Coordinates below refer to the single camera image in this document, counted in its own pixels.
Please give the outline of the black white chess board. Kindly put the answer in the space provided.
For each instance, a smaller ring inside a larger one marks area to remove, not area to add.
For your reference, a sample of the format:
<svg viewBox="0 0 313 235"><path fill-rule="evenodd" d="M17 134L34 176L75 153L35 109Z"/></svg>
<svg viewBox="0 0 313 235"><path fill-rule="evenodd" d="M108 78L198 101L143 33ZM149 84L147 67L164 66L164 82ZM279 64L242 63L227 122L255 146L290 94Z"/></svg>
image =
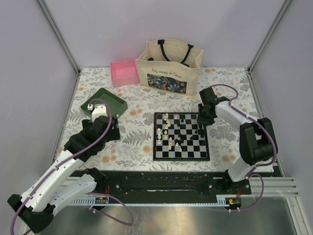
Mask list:
<svg viewBox="0 0 313 235"><path fill-rule="evenodd" d="M198 135L198 113L154 113L154 161L196 161L203 162L210 160L208 136L204 128L204 138ZM161 144L157 141L157 129L161 129Z"/></svg>

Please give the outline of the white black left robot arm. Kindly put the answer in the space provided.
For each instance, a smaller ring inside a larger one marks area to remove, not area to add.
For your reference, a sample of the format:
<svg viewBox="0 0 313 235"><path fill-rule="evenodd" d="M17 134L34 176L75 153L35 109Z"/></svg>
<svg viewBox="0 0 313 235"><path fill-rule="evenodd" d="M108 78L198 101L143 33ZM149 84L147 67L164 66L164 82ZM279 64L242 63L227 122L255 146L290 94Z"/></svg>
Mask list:
<svg viewBox="0 0 313 235"><path fill-rule="evenodd" d="M83 129L71 136L51 167L27 191L12 194L7 202L15 211L10 233L14 234L17 218L29 231L38 234L64 207L88 193L102 193L107 189L107 177L97 168L86 169L74 183L61 188L63 182L90 157L104 149L109 141L120 138L117 117L108 103L93 99L88 104L91 119L82 121Z"/></svg>

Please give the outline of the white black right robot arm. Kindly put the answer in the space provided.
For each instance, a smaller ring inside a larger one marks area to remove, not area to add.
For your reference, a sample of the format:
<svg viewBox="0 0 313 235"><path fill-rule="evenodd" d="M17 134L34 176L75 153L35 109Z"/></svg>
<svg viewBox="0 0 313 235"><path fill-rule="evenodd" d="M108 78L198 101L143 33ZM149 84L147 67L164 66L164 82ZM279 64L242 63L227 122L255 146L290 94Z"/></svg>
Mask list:
<svg viewBox="0 0 313 235"><path fill-rule="evenodd" d="M271 121L256 119L230 104L229 101L199 104L198 125L205 127L221 118L239 131L240 158L228 169L223 189L229 194L240 188L240 181L247 179L259 166L271 165L277 158L277 144Z"/></svg>

